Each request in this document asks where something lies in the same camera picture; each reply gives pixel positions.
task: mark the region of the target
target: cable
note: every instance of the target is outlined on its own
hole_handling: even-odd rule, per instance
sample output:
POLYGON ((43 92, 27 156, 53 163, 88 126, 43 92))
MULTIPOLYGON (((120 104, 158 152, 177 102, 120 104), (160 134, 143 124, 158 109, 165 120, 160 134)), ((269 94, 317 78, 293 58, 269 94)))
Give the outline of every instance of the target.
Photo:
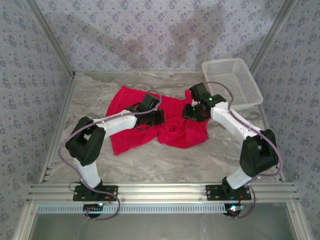
POLYGON ((248 187, 250 189, 250 191, 252 192, 253 203, 252 203, 252 206, 251 206, 250 210, 245 215, 242 215, 242 216, 230 216, 233 219, 243 219, 245 217, 248 217, 256 207, 256 193, 255 193, 254 189, 252 188, 252 186, 250 186, 248 184, 245 184, 244 186, 248 187))
MULTIPOLYGON (((279 168, 278 168, 277 172, 276 172, 276 173, 273 173, 273 174, 258 174, 257 177, 261 177, 261 176, 265 176, 265 177, 275 177, 275 176, 278 176, 278 175, 282 172, 282 170, 283 170, 283 162, 284 162, 283 159, 282 159, 282 157, 281 157, 281 154, 280 154, 278 148, 277 148, 277 147, 273 144, 273 142, 270 141, 265 135, 263 135, 261 132, 255 130, 254 128, 250 128, 249 125, 247 125, 245 122, 243 122, 242 120, 240 120, 240 119, 231 111, 231 104, 232 104, 232 102, 234 101, 234 95, 233 95, 232 92, 229 90, 229 88, 227 88, 227 86, 225 86, 224 84, 222 84, 222 83, 220 83, 220 82, 217 82, 217 81, 208 81, 208 82, 206 82, 206 83, 204 83, 204 84, 205 84, 205 85, 206 85, 206 84, 218 84, 218 85, 222 86, 223 88, 225 88, 225 89, 228 91, 228 93, 229 93, 229 95, 230 95, 230 97, 231 97, 231 101, 228 103, 228 111, 229 111, 230 115, 231 115, 237 122, 239 122, 242 126, 246 127, 247 129, 250 129, 250 131, 253 131, 255 134, 259 135, 262 139, 264 139, 264 140, 273 148, 275 154, 278 156, 278 159, 279 159, 279 162, 278 162, 279 168)), ((256 177, 255 177, 255 178, 252 178, 250 181, 247 182, 247 184, 248 184, 248 183, 251 183, 251 182, 252 182, 253 180, 255 180, 255 179, 256 179, 256 177)))
POLYGON ((120 211, 120 207, 121 207, 121 203, 120 203, 120 199, 114 195, 113 193, 111 192, 107 192, 107 191, 100 191, 100 190, 96 190, 92 187, 90 187, 87 182, 83 179, 83 176, 82 174, 80 173, 80 171, 75 167, 73 166, 71 163, 67 162, 64 157, 62 156, 61 154, 61 150, 62 148, 66 145, 66 143, 68 141, 70 141, 75 135, 77 135, 78 133, 82 132, 83 130, 85 129, 88 129, 94 125, 97 125, 97 124, 102 124, 102 123, 105 123, 105 122, 108 122, 108 121, 111 121, 111 120, 114 120, 114 119, 117 119, 117 118, 122 118, 122 117, 125 117, 125 116, 134 116, 134 115, 142 115, 142 114, 148 114, 148 113, 151 113, 152 111, 156 110, 161 102, 162 102, 162 97, 161 95, 156 91, 156 90, 149 90, 147 91, 146 93, 150 93, 150 92, 154 92, 156 93, 157 95, 159 95, 159 102, 158 104, 153 108, 153 109, 150 109, 148 111, 144 111, 144 112, 127 112, 127 113, 123 113, 123 114, 119 114, 119 115, 113 115, 113 116, 110 116, 109 118, 107 118, 106 120, 101 120, 101 121, 96 121, 96 122, 92 122, 86 126, 83 126, 81 127, 80 129, 76 130, 74 133, 72 133, 67 139, 65 139, 63 142, 61 142, 59 148, 58 148, 58 156, 60 157, 60 159, 62 160, 62 162, 64 162, 67 166, 69 166, 70 168, 72 168, 76 173, 77 175, 80 177, 80 181, 83 183, 84 186, 86 186, 88 189, 90 189, 91 191, 95 192, 95 193, 98 193, 98 194, 106 194, 108 196, 111 196, 111 197, 114 197, 116 199, 116 201, 118 202, 118 208, 116 210, 116 212, 114 214, 112 214, 111 216, 108 216, 108 217, 103 217, 103 218, 91 218, 88 216, 88 213, 86 214, 86 216, 88 217, 88 220, 93 220, 93 221, 102 221, 102 220, 109 220, 109 219, 112 219, 114 218, 115 216, 118 215, 119 211, 120 211))
POLYGON ((70 186, 71 186, 71 184, 78 184, 79 182, 78 181, 73 181, 73 182, 71 182, 70 184, 69 184, 69 186, 68 186, 68 188, 69 188, 69 190, 71 191, 71 192, 76 192, 75 190, 72 190, 71 188, 70 188, 70 186))
POLYGON ((96 207, 95 207, 95 206, 89 207, 89 208, 85 211, 85 216, 86 216, 88 219, 93 220, 93 221, 96 221, 96 220, 98 220, 98 221, 100 221, 100 220, 106 220, 106 219, 102 219, 102 218, 92 218, 92 217, 89 217, 89 212, 91 211, 91 209, 94 209, 94 208, 96 208, 96 207))

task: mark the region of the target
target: marble surface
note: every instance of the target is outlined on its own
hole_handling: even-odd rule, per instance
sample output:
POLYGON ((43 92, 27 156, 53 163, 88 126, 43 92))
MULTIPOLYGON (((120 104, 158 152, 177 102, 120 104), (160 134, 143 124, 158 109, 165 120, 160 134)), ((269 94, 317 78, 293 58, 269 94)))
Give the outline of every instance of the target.
MULTIPOLYGON (((183 99, 185 89, 204 81, 202 72, 77 73, 61 139, 71 134, 81 117, 104 117, 111 100, 123 85, 144 91, 156 89, 162 95, 183 99)), ((238 112, 254 125, 263 128, 257 106, 238 112)), ((104 182, 117 183, 220 182, 239 166, 240 144, 213 120, 209 121, 207 129, 209 139, 188 149, 160 144, 154 139, 118 156, 113 154, 111 141, 107 138, 97 160, 99 175, 104 182)), ((69 162, 73 162, 65 148, 62 155, 69 162)), ((56 155, 49 181, 78 180, 73 170, 63 164, 56 155)), ((263 182, 274 180, 261 179, 263 182)))

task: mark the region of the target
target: white basket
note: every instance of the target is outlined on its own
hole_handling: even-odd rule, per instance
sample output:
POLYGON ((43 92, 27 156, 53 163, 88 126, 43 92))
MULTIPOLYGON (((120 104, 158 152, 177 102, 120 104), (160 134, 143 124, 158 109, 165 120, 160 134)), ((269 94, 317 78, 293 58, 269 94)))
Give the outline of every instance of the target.
MULTIPOLYGON (((242 59, 205 61, 202 63, 202 70, 207 82, 219 82, 230 89, 234 96, 233 109, 248 109, 264 101, 252 74, 242 59)), ((229 93, 222 86, 214 83, 208 85, 211 95, 220 94, 227 101, 231 100, 229 93)))

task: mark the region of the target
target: wall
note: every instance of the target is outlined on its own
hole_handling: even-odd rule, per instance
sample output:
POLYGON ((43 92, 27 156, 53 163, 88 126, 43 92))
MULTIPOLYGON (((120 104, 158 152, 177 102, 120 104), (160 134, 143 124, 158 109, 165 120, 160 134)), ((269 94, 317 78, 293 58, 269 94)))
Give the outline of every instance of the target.
POLYGON ((0 1, 0 239, 11 239, 38 181, 69 77, 25 3, 0 1))
POLYGON ((283 0, 38 0, 75 71, 251 65, 283 0))
POLYGON ((255 76, 314 239, 320 239, 319 40, 320 2, 298 0, 255 76))

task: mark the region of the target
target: red towel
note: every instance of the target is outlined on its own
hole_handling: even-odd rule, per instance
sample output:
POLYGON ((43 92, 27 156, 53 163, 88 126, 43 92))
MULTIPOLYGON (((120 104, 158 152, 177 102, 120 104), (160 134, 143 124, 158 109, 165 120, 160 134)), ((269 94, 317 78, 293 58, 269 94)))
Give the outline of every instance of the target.
MULTIPOLYGON (((123 86, 111 101, 106 117, 117 114, 135 103, 141 103, 145 95, 145 91, 123 86)), ((208 121, 199 123, 181 117, 185 105, 191 103, 192 98, 189 90, 185 91, 185 99, 183 100, 162 96, 159 109, 164 111, 165 123, 152 126, 147 130, 133 128, 110 136, 114 155, 146 144, 157 136, 159 143, 182 149, 203 143, 208 139, 208 121)))

